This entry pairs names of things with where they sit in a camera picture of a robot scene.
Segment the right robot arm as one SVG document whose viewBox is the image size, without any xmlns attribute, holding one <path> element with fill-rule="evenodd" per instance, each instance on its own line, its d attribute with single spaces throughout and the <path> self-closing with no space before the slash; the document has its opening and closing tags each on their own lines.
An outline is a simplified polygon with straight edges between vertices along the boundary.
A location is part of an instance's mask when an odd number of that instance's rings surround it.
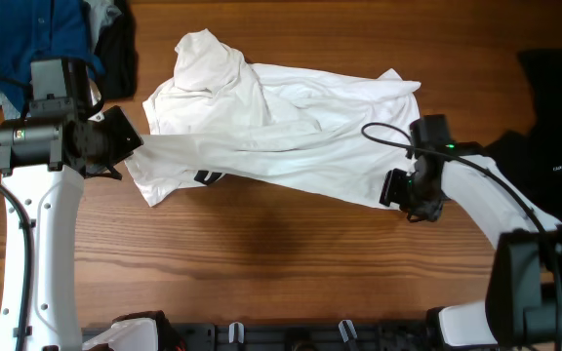
<svg viewBox="0 0 562 351">
<path fill-rule="evenodd" d="M 386 175 L 381 204 L 408 221 L 436 221 L 458 203 L 495 247 L 484 299 L 433 308 L 427 333 L 437 350 L 562 347 L 562 223 L 513 186 L 475 142 L 457 143 L 445 116 L 426 115 L 405 134 L 412 170 Z"/>
</svg>

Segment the white t-shirt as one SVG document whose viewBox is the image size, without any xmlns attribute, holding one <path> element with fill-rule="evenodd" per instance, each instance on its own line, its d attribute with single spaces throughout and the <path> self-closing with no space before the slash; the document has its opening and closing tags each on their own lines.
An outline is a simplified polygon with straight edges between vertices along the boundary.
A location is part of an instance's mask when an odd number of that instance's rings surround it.
<svg viewBox="0 0 562 351">
<path fill-rule="evenodd" d="M 176 53 L 126 162 L 149 205 L 234 175 L 375 208 L 386 173 L 412 165 L 404 143 L 420 85 L 394 70 L 370 79 L 248 63 L 208 30 Z"/>
</svg>

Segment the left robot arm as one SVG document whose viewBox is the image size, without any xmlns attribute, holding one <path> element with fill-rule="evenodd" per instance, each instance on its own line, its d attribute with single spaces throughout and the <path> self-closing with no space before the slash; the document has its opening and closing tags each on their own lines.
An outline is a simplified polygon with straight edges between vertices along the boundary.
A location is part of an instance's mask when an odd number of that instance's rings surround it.
<svg viewBox="0 0 562 351">
<path fill-rule="evenodd" d="M 0 192 L 7 210 L 0 350 L 79 350 L 75 225 L 89 177 L 121 179 L 116 165 L 143 144 L 118 106 L 93 101 L 88 63 L 30 65 L 29 114 L 0 125 Z"/>
</svg>

